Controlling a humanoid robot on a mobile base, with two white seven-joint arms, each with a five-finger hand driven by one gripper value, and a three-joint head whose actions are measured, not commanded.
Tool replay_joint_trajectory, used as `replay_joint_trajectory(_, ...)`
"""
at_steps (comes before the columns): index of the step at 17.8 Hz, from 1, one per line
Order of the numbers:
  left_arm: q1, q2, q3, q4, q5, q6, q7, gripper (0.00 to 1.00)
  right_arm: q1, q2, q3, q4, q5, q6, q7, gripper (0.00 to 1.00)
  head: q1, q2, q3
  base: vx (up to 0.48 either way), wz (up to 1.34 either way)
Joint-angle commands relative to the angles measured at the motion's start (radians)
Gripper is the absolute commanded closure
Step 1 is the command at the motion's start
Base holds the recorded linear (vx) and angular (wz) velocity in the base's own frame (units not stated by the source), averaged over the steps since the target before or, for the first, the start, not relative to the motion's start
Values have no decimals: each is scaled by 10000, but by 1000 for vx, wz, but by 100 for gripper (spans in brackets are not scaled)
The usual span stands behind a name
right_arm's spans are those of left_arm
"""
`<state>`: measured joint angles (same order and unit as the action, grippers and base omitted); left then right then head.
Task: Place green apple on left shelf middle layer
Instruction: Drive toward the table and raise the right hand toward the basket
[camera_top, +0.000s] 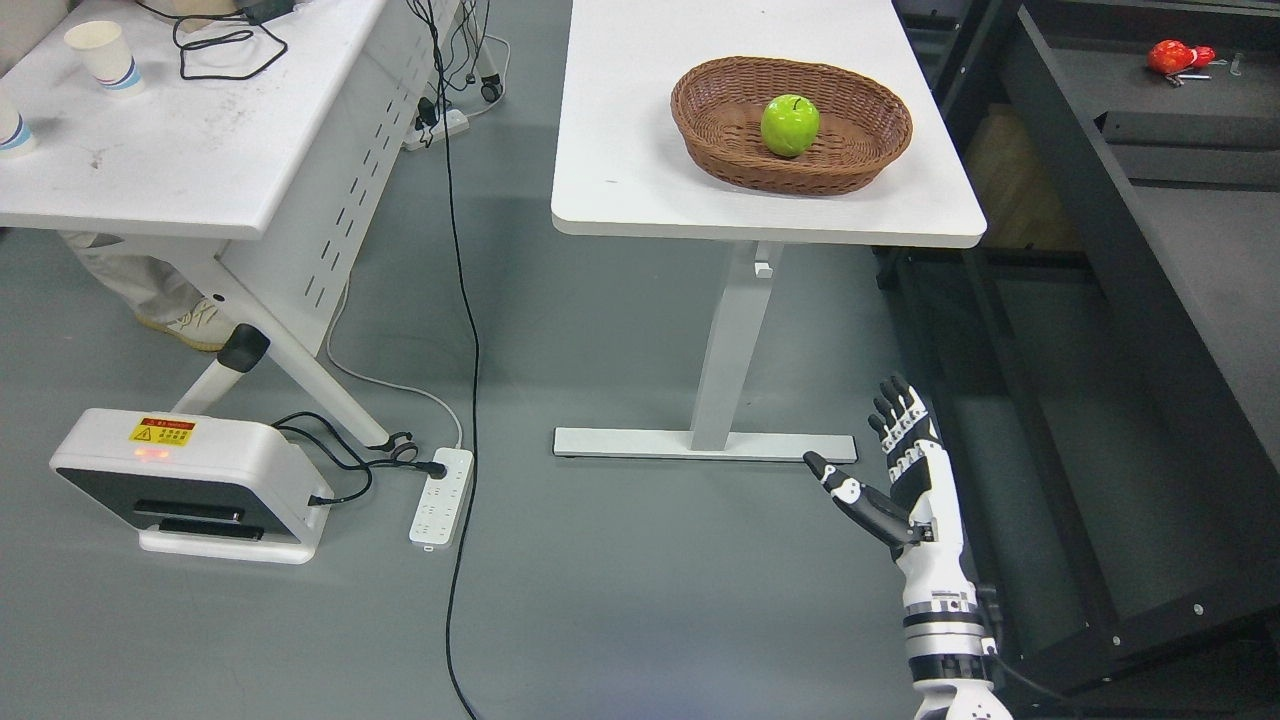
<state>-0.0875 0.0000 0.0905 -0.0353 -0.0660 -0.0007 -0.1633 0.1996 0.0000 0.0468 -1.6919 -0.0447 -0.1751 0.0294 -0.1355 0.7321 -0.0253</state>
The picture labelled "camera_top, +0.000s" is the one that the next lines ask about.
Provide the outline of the white robot forearm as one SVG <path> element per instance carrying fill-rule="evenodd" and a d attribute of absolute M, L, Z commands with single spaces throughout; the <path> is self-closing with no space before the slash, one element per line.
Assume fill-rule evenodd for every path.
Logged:
<path fill-rule="evenodd" d="M 916 719 L 1010 719 L 995 694 L 987 657 L 996 650 L 979 606 L 960 592 L 911 602 L 902 620 Z"/>

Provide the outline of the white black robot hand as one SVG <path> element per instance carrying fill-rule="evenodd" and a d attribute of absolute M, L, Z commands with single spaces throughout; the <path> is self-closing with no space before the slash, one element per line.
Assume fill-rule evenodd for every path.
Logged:
<path fill-rule="evenodd" d="M 890 492 L 861 483 L 814 451 L 803 460 L 835 505 L 886 544 L 906 578 L 906 606 L 936 598 L 974 603 L 961 569 L 963 521 L 950 456 L 916 389 L 900 375 L 879 384 L 868 421 L 879 437 Z"/>

